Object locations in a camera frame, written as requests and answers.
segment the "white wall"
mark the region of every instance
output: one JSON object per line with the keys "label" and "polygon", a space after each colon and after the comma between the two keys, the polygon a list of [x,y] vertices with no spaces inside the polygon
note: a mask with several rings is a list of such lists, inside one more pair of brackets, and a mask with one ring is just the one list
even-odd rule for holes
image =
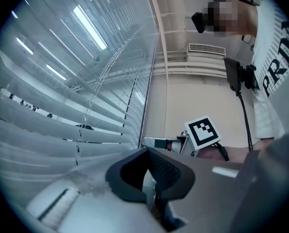
{"label": "white wall", "polygon": [[167,82],[165,75],[153,75],[143,124],[143,137],[164,137]]}
{"label": "white wall", "polygon": [[[243,86],[243,99],[252,142],[255,135],[253,97]],[[248,146],[243,109],[239,98],[224,78],[195,75],[169,75],[165,137],[176,137],[184,123],[209,115],[221,134],[224,146]]]}

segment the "white t-shirt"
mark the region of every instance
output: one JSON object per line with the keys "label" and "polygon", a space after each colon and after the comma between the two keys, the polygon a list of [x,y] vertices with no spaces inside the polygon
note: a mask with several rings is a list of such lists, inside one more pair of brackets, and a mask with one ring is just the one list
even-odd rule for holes
{"label": "white t-shirt", "polygon": [[259,0],[252,65],[260,88],[255,90],[257,138],[289,133],[289,20],[274,0]]}

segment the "person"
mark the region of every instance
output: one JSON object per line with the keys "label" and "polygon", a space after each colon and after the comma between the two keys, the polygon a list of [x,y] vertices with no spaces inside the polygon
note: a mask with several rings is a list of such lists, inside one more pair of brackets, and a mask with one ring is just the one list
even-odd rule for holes
{"label": "person", "polygon": [[[259,0],[259,6],[244,0],[213,0],[204,21],[206,30],[218,36],[256,38],[252,59],[258,86],[253,90],[255,137],[261,141],[255,149],[265,149],[273,139],[289,133],[289,20],[274,0]],[[231,150],[229,157],[243,162],[247,153]]]}

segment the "air vent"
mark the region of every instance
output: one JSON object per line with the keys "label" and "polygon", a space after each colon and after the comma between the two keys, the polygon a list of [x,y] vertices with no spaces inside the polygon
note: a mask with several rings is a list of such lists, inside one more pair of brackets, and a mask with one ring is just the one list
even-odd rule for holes
{"label": "air vent", "polygon": [[205,45],[205,44],[188,44],[188,51],[189,52],[207,52],[213,54],[219,54],[225,56],[225,48],[220,48],[212,45]]}

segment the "black cable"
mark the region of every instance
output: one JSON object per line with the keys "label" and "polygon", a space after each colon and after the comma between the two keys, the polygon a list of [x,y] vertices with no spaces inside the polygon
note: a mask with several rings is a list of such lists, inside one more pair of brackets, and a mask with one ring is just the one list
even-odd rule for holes
{"label": "black cable", "polygon": [[247,135],[248,135],[248,147],[249,147],[249,152],[251,152],[253,151],[253,145],[252,145],[252,140],[251,140],[251,135],[250,135],[249,122],[248,122],[248,118],[246,114],[245,104],[243,103],[241,93],[238,94],[238,97],[240,99],[240,102],[243,108],[243,114],[245,116],[245,123],[246,123]]}
{"label": "black cable", "polygon": [[217,147],[224,160],[229,162],[230,158],[228,157],[225,147],[223,147],[219,142],[215,143],[214,146]]}

